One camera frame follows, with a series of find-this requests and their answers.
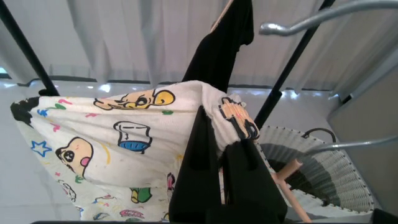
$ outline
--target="black pole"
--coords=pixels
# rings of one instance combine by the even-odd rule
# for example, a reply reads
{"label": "black pole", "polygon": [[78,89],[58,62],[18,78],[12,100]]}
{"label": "black pole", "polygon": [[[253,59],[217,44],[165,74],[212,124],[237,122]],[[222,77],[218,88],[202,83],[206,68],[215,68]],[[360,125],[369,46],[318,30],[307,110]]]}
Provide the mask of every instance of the black pole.
{"label": "black pole", "polygon": [[[319,8],[319,11],[330,7],[334,2],[335,2],[335,0],[324,0],[321,7]],[[305,32],[300,43],[298,43],[298,46],[294,50],[291,58],[289,59],[285,68],[283,69],[282,73],[280,74],[280,76],[279,76],[278,80],[276,81],[274,87],[272,88],[266,102],[263,104],[263,106],[260,109],[260,112],[257,114],[256,118],[254,119],[254,122],[259,129],[262,128],[262,125],[266,122],[267,118],[271,114],[275,105],[278,103],[279,99],[281,98],[282,92],[280,91],[280,88],[282,88],[282,85],[286,81],[286,78],[289,76],[289,73],[294,68],[294,65],[299,60],[301,54],[304,52],[306,46],[310,42],[314,33],[317,31],[318,27],[319,27],[319,25],[312,27],[311,29],[309,29]]]}
{"label": "black pole", "polygon": [[19,28],[17,22],[13,18],[11,12],[8,10],[6,3],[3,0],[0,0],[0,18],[4,25],[7,27],[7,30],[10,32],[14,40],[17,42],[19,48],[24,53],[26,59],[29,61],[32,68],[35,70],[36,74],[42,80],[44,86],[46,87],[46,93],[49,96],[59,96],[57,89],[52,83],[49,75],[45,71],[43,65],[40,63],[40,60],[37,58],[35,52],[27,41],[24,33],[22,33]]}

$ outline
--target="basket handle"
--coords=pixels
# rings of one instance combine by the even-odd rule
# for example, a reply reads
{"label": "basket handle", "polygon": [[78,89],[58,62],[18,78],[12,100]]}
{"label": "basket handle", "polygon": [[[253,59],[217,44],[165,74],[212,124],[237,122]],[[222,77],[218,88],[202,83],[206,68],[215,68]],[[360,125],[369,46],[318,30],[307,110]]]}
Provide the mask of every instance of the basket handle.
{"label": "basket handle", "polygon": [[332,131],[330,131],[329,129],[326,129],[326,128],[313,128],[313,129],[310,129],[310,130],[306,131],[301,137],[306,139],[306,138],[310,137],[310,133],[312,133],[312,132],[314,132],[314,131],[324,131],[324,132],[327,132],[327,133],[330,134],[331,140],[332,140],[333,142],[336,142],[336,136],[335,136],[335,134],[333,134]]}

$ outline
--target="woven basket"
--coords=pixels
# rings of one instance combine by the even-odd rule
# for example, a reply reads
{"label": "woven basket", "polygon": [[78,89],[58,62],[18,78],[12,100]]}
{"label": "woven basket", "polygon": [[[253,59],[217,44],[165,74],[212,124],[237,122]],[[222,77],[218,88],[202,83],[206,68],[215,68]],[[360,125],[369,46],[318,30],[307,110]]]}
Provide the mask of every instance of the woven basket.
{"label": "woven basket", "polygon": [[[334,134],[326,131],[335,140]],[[270,171],[274,172],[325,142],[293,129],[266,126],[260,130],[258,143],[272,168]],[[323,152],[304,157],[302,162],[303,166],[286,181],[307,212],[340,217],[373,210],[369,189],[343,152]]]}

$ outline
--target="white curtain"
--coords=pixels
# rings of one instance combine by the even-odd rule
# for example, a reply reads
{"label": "white curtain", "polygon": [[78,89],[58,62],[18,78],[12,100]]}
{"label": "white curtain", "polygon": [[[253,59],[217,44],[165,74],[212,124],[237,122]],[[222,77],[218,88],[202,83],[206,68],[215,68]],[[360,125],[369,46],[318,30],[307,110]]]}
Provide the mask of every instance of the white curtain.
{"label": "white curtain", "polygon": [[[227,0],[5,2],[49,75],[100,83],[145,81],[156,86],[182,79]],[[261,36],[257,34],[260,24],[293,24],[316,13],[321,3],[253,0],[254,41],[241,47],[230,84],[272,86],[303,32],[292,37]],[[302,88],[349,92],[396,45],[397,22],[398,11],[378,10],[322,24],[285,87],[297,92]],[[0,37],[6,32],[0,27]],[[2,41],[6,43],[0,44],[0,66],[19,83],[37,78],[20,50],[12,47],[15,42]]]}

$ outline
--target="cartoon print shirt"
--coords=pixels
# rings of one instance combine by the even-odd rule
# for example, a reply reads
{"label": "cartoon print shirt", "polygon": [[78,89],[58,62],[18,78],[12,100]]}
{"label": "cartoon print shirt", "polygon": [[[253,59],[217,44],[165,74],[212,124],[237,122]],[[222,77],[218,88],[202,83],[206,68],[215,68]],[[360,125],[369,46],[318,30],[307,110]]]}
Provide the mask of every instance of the cartoon print shirt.
{"label": "cartoon print shirt", "polygon": [[[20,127],[42,137],[33,141],[25,136],[36,156],[64,167],[63,175],[75,180],[55,177],[70,191],[68,195],[74,195],[72,202],[81,203],[79,195],[71,192],[73,185],[89,182],[103,195],[118,198],[120,206],[161,205],[155,209],[159,215],[146,218],[148,222],[166,215],[200,105],[212,120],[219,156],[228,144],[258,138],[239,96],[226,96],[199,81],[105,99],[42,96],[14,103],[11,110],[17,121],[25,123]],[[105,220],[105,214],[109,212],[98,212],[96,218]],[[126,211],[116,216],[124,220],[129,215],[139,218],[137,214]]]}

